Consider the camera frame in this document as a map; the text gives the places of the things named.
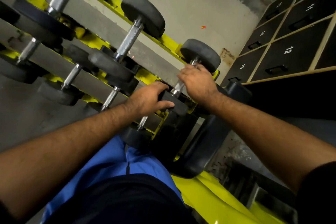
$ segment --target person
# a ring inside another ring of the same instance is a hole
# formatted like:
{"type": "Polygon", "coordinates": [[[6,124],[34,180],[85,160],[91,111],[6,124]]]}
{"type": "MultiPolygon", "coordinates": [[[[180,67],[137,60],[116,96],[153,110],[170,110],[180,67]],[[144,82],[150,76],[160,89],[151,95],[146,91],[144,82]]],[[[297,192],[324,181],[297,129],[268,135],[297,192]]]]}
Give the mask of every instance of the person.
{"type": "MultiPolygon", "coordinates": [[[[202,65],[178,75],[191,98],[221,117],[297,193],[299,223],[333,219],[336,148],[218,92],[202,65]]],[[[116,135],[173,106],[154,82],[125,103],[0,154],[0,218],[21,223],[48,201],[44,223],[195,223],[165,167],[116,135]]]]}

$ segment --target black shirt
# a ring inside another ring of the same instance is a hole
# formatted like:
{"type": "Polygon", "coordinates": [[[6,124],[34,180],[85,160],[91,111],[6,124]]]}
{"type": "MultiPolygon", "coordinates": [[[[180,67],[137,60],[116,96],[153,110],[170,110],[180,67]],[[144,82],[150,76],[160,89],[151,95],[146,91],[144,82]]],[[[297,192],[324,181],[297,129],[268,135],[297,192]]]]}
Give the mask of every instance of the black shirt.
{"type": "MultiPolygon", "coordinates": [[[[336,207],[336,162],[316,168],[297,195],[299,224],[330,223],[336,207]]],[[[0,205],[2,223],[15,223],[0,205]]],[[[147,174],[113,177],[76,194],[45,224],[197,223],[176,193],[147,174]]]]}

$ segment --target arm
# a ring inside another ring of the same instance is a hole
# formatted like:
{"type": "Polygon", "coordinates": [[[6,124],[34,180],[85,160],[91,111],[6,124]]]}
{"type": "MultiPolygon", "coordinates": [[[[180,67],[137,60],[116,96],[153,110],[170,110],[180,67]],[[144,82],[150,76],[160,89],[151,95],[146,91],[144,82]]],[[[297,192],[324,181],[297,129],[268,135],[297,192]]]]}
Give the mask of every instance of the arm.
{"type": "Polygon", "coordinates": [[[219,93],[204,66],[186,65],[178,77],[196,102],[230,124],[263,164],[294,192],[310,171],[336,161],[332,145],[219,93]]]}
{"type": "Polygon", "coordinates": [[[154,82],[124,104],[0,154],[0,200],[18,220],[43,207],[114,135],[132,121],[173,107],[158,102],[168,86],[154,82]]]}

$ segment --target beige wall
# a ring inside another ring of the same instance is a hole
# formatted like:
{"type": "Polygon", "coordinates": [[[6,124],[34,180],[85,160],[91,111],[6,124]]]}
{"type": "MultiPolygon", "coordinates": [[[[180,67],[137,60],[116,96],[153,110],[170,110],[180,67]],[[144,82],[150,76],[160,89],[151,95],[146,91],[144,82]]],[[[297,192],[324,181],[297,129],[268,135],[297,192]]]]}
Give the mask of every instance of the beige wall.
{"type": "MultiPolygon", "coordinates": [[[[127,30],[128,23],[105,8],[96,0],[85,0],[97,7],[120,27],[127,30]]],[[[165,33],[178,43],[195,38],[207,43],[219,54],[223,48],[237,56],[257,25],[258,17],[239,0],[149,0],[166,20],[165,33]]],[[[139,40],[164,57],[178,69],[183,65],[144,35],[139,40]]],[[[222,62],[221,82],[228,71],[222,62]]]]}

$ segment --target blue shorts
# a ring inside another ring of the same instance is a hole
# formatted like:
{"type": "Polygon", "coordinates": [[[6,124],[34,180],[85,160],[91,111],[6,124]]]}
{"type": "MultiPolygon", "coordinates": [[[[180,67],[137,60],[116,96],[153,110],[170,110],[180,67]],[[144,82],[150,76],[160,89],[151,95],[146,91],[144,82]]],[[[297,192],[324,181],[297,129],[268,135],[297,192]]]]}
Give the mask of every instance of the blue shorts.
{"type": "Polygon", "coordinates": [[[47,204],[42,223],[76,193],[105,179],[125,175],[127,166],[130,174],[148,174],[161,180],[182,200],[181,193],[168,170],[156,157],[151,153],[141,153],[132,147],[128,147],[125,153],[125,143],[119,136],[115,136],[47,204]]]}

